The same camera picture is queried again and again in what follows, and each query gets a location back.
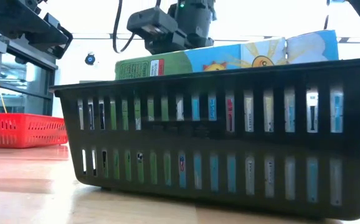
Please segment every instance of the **basket slot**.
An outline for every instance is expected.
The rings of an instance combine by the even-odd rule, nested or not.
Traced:
[[[118,180],[122,181],[122,180],[126,180],[126,172],[125,172],[125,150],[123,149],[117,149],[115,150],[118,154],[118,167],[119,169],[119,174],[115,174],[115,176],[119,177],[117,178]]]
[[[163,94],[161,97],[161,121],[169,121],[169,101],[168,95]]]
[[[112,130],[110,98],[104,96],[100,102],[103,103],[104,128],[105,130]]]
[[[254,131],[253,91],[245,90],[243,95],[245,131],[252,133]]]
[[[234,153],[227,155],[227,192],[237,192],[237,159]]]
[[[154,121],[154,111],[155,111],[155,105],[154,105],[154,96],[148,95],[147,96],[147,116],[148,121]]]
[[[285,132],[294,133],[295,132],[295,88],[294,87],[287,87],[284,89],[283,104],[284,104],[284,117],[285,117],[284,120]]]
[[[145,173],[144,173],[144,161],[145,161],[145,156],[142,153],[142,151],[137,151],[136,153],[136,158],[137,158],[137,179],[138,182],[143,184],[145,182]]]
[[[121,168],[120,165],[120,156],[119,156],[119,150],[114,149],[113,150],[113,178],[114,180],[119,180],[120,177],[123,177],[123,174],[121,174],[121,170],[123,170],[123,168]]]
[[[191,95],[191,109],[192,109],[192,120],[200,121],[201,112],[200,112],[200,103],[199,103],[199,92],[195,92]]]
[[[134,177],[134,169],[132,169],[132,160],[133,156],[131,155],[130,150],[125,150],[125,179],[126,181],[131,182],[132,178]]]
[[[330,97],[330,128],[332,133],[343,132],[343,87],[342,85],[332,86]]]
[[[318,133],[319,96],[316,86],[306,90],[306,127],[308,133]]]
[[[107,149],[105,147],[96,148],[95,152],[97,177],[108,178],[109,161],[107,158]]]
[[[82,167],[83,167],[83,174],[87,174],[86,150],[84,149],[82,149]]]
[[[94,106],[93,106],[93,100],[89,99],[87,101],[87,115],[88,115],[88,127],[89,130],[94,130],[95,124],[94,124]]]
[[[134,109],[134,122],[135,122],[135,129],[141,130],[141,99],[138,96],[135,96],[135,103],[134,103],[135,109]]]
[[[122,105],[122,128],[125,131],[129,130],[129,102],[128,99],[125,97],[122,97],[121,99],[121,105]]]
[[[105,105],[104,99],[98,101],[98,117],[100,121],[100,129],[105,130]]]
[[[82,100],[78,100],[77,108],[78,108],[78,117],[79,117],[79,128],[80,128],[80,130],[84,130],[85,125],[84,125],[83,101]]]
[[[165,186],[172,186],[172,155],[170,151],[164,151],[163,152],[163,175],[160,175],[161,177],[164,177],[164,185]]]
[[[216,100],[216,92],[210,91],[208,93],[208,114],[209,121],[217,121],[217,100]]]
[[[343,168],[341,159],[331,159],[329,161],[329,189],[330,202],[332,206],[342,206],[342,185],[343,185]]]
[[[93,112],[92,112],[92,119],[93,119],[93,127],[94,130],[100,130],[101,129],[101,122],[100,122],[100,100],[98,99],[98,97],[94,96],[93,100],[92,100],[92,108],[93,108]]]
[[[93,175],[97,176],[97,155],[96,150],[92,149]]]
[[[151,153],[149,154],[149,171],[151,177],[151,184],[153,185],[157,185],[159,181],[158,179],[162,179],[163,177],[163,175],[158,176],[158,161],[159,158],[157,157],[156,153],[154,151],[151,151]]]
[[[184,98],[182,93],[176,94],[176,121],[184,121]]]
[[[225,93],[225,126],[228,134],[235,133],[235,118],[234,118],[234,92],[226,91]]]
[[[264,130],[266,133],[274,132],[274,99],[273,90],[268,89],[263,93]]]
[[[111,121],[111,129],[116,130],[118,126],[118,117],[116,115],[116,101],[114,98],[110,99],[110,112],[109,114],[110,121]]]
[[[193,179],[190,178],[190,173],[193,172],[192,169],[190,169],[191,163],[192,163],[192,156],[189,154],[186,154],[184,151],[179,151],[176,156],[173,156],[171,158],[172,162],[172,169],[173,165],[177,166],[178,168],[174,168],[173,170],[178,170],[177,175],[173,175],[173,187],[179,186],[181,189],[188,189],[188,186],[192,186],[192,183],[194,182]]]
[[[319,180],[319,162],[316,157],[308,157],[306,159],[306,183],[307,197],[310,203],[319,202],[318,180]]]

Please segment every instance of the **metal frame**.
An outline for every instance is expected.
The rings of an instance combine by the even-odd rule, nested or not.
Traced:
[[[8,46],[7,54],[25,57],[26,60],[28,60],[30,63],[33,63],[34,65],[37,65],[37,66],[47,70],[47,77],[45,79],[45,87],[48,88],[50,85],[54,84],[55,69],[57,68],[57,66],[55,64],[53,64],[52,62],[50,62],[48,60],[37,60],[37,59],[40,59],[41,57],[38,57],[37,59],[35,59],[35,57],[34,57],[35,53],[33,53],[32,55],[26,55],[26,52],[19,53],[18,49],[12,48],[11,46]],[[2,62],[2,53],[0,53],[0,71],[1,71],[1,62]],[[53,98],[54,98],[52,93],[50,93],[48,91],[46,91],[46,94],[36,93],[33,91],[20,89],[18,87],[15,87],[10,84],[3,83],[3,82],[0,82],[0,87],[5,88],[7,90],[16,91],[18,93],[23,93],[23,94],[27,94],[29,96],[34,96],[34,97],[43,99],[44,100],[43,114],[51,116],[52,103],[53,103]]]

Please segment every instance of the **camera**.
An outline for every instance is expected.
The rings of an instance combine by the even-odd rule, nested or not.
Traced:
[[[95,62],[95,57],[93,53],[88,53],[86,58],[85,58],[85,63],[87,65],[94,65]]]

